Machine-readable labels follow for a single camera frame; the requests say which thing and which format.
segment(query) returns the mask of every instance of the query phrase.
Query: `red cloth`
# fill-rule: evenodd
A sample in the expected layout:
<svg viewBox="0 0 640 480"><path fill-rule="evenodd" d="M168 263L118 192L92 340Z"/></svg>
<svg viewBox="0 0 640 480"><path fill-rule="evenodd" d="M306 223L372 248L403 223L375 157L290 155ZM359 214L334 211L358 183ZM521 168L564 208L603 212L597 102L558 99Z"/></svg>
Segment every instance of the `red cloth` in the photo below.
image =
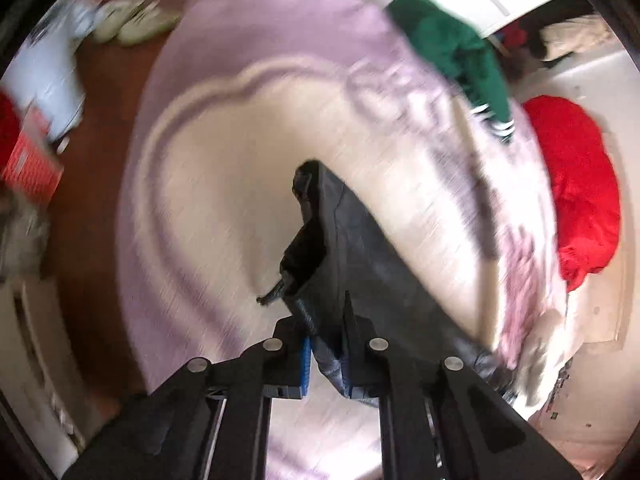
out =
<svg viewBox="0 0 640 480"><path fill-rule="evenodd" d="M620 235L620 192L597 124L577 104L543 95L524 104L538 136L558 219L567 291L612 259Z"/></svg>
<svg viewBox="0 0 640 480"><path fill-rule="evenodd" d="M504 35L502 45L509 50L514 50L527 43L527 31L520 28L519 20L501 28L500 32Z"/></svg>

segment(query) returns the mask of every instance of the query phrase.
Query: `wooden floor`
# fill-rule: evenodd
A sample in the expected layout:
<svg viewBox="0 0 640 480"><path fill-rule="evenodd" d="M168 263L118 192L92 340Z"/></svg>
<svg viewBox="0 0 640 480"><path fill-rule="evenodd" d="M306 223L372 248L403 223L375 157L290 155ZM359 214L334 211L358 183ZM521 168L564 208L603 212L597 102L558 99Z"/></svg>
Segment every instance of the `wooden floor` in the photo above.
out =
<svg viewBox="0 0 640 480"><path fill-rule="evenodd" d="M160 0L181 9L186 0ZM129 137L146 78L164 38L133 48L86 40L77 52L84 118L61 160L65 174L50 204L44 273L58 281L78 364L101 411L142 389L124 330L115 278L114 218Z"/></svg>

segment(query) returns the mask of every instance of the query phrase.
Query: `white sneaker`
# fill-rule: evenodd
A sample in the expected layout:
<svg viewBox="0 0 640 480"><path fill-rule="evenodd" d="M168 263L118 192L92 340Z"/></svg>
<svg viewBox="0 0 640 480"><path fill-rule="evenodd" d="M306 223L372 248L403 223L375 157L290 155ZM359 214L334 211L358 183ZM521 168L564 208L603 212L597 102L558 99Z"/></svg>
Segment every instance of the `white sneaker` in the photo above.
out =
<svg viewBox="0 0 640 480"><path fill-rule="evenodd" d="M111 0L98 11L100 20L94 29L94 40L105 43L118 34L122 26L127 23L146 3L146 0Z"/></svg>
<svg viewBox="0 0 640 480"><path fill-rule="evenodd" d="M162 10L158 2L149 4L125 23L118 32L118 41L123 46L132 46L172 30L180 21L180 13Z"/></svg>

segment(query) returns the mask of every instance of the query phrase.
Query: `lavender blanket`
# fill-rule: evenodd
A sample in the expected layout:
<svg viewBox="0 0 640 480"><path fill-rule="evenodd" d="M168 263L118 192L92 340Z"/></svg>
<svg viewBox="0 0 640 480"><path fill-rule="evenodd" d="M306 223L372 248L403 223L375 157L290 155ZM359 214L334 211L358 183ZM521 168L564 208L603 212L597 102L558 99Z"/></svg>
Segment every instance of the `lavender blanket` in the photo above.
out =
<svg viewBox="0 0 640 480"><path fill-rule="evenodd" d="M539 403L579 330L542 157L513 115L505 146L360 0L189 0L146 85L118 212L124 319L149 389L191 357L237 356L288 314L255 297L300 228L294 170L318 158L450 316L520 364L521 408ZM305 400L274 403L270 478L379 467L376 410L316 368Z"/></svg>

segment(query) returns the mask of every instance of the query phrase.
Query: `metal screw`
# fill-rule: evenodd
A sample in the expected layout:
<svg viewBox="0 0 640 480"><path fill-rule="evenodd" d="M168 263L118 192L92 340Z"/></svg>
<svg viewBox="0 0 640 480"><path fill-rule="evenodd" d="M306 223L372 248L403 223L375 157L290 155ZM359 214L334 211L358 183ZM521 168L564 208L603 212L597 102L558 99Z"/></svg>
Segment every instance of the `metal screw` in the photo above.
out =
<svg viewBox="0 0 640 480"><path fill-rule="evenodd" d="M209 366L209 363L207 363L207 360L204 357L194 357L187 363L187 370L191 373L197 374L206 370L207 366Z"/></svg>
<svg viewBox="0 0 640 480"><path fill-rule="evenodd" d="M452 372L462 370L463 362L459 357L447 357L444 359L444 365Z"/></svg>
<svg viewBox="0 0 640 480"><path fill-rule="evenodd" d="M376 352L382 352L389 348L389 341L382 339L381 337L375 337L369 341L369 348Z"/></svg>
<svg viewBox="0 0 640 480"><path fill-rule="evenodd" d="M277 337L271 337L266 339L264 343L262 343L262 346L267 352L277 352L282 348L282 341Z"/></svg>

